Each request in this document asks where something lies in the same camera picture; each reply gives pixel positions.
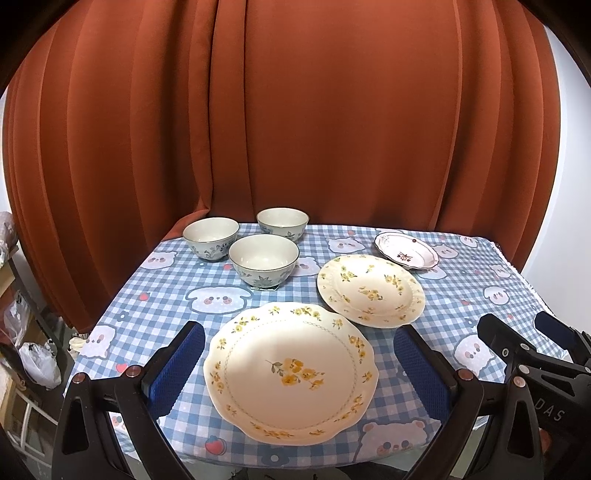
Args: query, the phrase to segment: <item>plate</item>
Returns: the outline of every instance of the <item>plate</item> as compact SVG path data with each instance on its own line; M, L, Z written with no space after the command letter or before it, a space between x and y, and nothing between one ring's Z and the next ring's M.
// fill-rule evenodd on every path
M439 263L437 252L422 240L397 232L384 232L374 240L378 250L404 268L429 270Z
M344 255L318 274L322 299L352 322L395 328L414 322L425 308L421 284L400 265L373 255Z
M374 396L374 350L348 320L304 303L244 310L211 340L203 364L218 413L273 445L325 442Z

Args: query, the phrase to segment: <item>bolt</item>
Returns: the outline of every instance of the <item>bolt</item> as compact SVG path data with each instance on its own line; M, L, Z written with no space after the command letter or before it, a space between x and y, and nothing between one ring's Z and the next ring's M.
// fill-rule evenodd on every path
M523 388L525 386L525 380L522 377L515 377L513 379L513 383L517 385L519 388Z
M142 368L139 365L131 365L131 367L127 367L125 370L125 375L128 377L137 377L142 372Z
M74 378L72 378L74 383L82 383L84 380L86 380L86 374L84 372L80 372L74 375Z
M457 376L466 381L472 380L472 378L474 378L474 374L465 368L459 369L457 371Z

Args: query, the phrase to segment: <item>orange curtain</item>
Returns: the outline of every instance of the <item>orange curtain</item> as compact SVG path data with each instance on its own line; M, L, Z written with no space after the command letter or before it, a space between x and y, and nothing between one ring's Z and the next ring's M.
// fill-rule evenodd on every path
M481 235L520 267L558 109L513 0L81 0L9 87L5 170L47 300L88 330L208 213Z

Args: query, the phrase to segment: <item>red-brown curtain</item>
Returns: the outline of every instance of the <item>red-brown curtain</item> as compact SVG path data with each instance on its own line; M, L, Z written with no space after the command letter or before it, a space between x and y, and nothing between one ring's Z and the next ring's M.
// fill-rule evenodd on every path
M9 87L5 170L43 293L88 330L208 213L482 235L520 267L558 109L514 0L81 0Z

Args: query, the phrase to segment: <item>tablecloth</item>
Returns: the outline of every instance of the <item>tablecloth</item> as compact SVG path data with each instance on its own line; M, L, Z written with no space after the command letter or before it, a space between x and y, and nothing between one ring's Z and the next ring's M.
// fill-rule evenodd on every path
M373 241L384 230L309 225L298 242L296 268L276 291L249 288L228 259L201 261L182 239L162 242L102 316L72 375L84 371L91 378L105 378L119 375L128 365L144 365L188 320L200 322L211 338L241 310L269 301L317 303L328 308L316 289L320 267L341 254L379 255ZM538 351L564 355L535 330L534 316L546 307L494 243L451 233L399 231L424 240L440 256L439 265L432 270L413 272L426 294L425 311L413 325L455 368L468 367L483 380L503 380L505 364L476 335L476 324L485 313L496 314ZM253 233L260 233L258 225L241 225L240 236ZM374 349L378 386L361 421L332 440L306 447L270 446L251 440L222 420L203 376L209 345L171 413L158 420L163 433L185 461L238 466L338 466L424 445L440 423L428 417L393 354L395 330L358 328ZM123 451L133 455L121 417L111 416Z

